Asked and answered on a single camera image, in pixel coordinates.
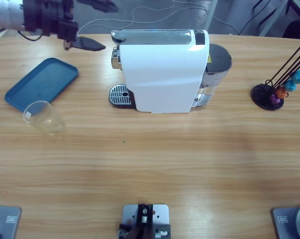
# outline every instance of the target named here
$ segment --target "wooden table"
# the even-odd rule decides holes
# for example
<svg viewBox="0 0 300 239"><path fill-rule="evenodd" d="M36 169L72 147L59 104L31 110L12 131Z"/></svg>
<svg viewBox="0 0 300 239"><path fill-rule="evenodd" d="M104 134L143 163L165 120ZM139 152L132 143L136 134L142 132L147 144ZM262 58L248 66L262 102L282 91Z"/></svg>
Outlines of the wooden table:
<svg viewBox="0 0 300 239"><path fill-rule="evenodd" d="M117 109L109 35L101 52L62 41L0 40L0 205L20 206L17 239L116 239L125 204L167 204L174 239L275 238L270 210L300 206L300 86L269 112L250 99L300 40L212 35L233 67L208 106L188 114ZM80 76L52 105L59 136L23 122L5 93L56 57Z"/></svg>

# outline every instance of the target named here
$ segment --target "black round base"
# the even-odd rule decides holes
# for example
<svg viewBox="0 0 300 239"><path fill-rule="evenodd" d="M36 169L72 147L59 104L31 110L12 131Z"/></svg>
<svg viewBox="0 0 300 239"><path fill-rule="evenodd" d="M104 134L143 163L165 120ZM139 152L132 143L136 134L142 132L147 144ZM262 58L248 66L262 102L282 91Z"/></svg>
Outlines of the black round base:
<svg viewBox="0 0 300 239"><path fill-rule="evenodd" d="M284 105L284 99L280 99L279 104L273 105L269 99L270 94L268 94L268 92L271 90L271 86L260 84L252 88L250 96L255 104L259 107L268 111L275 111L280 109Z"/></svg>

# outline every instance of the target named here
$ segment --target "clear plastic cup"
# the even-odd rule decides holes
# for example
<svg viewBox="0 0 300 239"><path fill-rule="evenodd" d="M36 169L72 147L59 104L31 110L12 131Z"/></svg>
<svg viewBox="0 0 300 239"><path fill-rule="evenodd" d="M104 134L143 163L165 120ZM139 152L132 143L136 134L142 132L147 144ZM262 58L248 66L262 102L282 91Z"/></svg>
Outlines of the clear plastic cup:
<svg viewBox="0 0 300 239"><path fill-rule="evenodd" d="M24 121L46 134L56 135L65 128L60 114L47 102L36 101L24 111Z"/></svg>

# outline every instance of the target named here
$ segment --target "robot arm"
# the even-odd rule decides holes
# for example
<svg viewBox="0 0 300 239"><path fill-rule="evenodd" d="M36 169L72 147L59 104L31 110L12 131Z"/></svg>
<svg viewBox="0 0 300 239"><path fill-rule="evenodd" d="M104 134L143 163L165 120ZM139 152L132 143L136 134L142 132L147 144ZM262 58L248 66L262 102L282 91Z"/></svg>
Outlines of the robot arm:
<svg viewBox="0 0 300 239"><path fill-rule="evenodd" d="M117 12L111 0L78 0L103 12ZM0 0L0 28L56 34L64 48L102 50L105 47L86 37L77 37L78 24L73 21L73 0Z"/></svg>

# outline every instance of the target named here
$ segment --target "yellow label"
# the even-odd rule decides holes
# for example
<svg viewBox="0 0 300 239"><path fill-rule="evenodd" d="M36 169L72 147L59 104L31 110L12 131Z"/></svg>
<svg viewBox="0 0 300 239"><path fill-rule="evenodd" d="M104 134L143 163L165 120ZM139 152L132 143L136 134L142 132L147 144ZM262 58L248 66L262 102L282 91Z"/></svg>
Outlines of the yellow label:
<svg viewBox="0 0 300 239"><path fill-rule="evenodd" d="M211 57L208 55L207 63L211 63Z"/></svg>

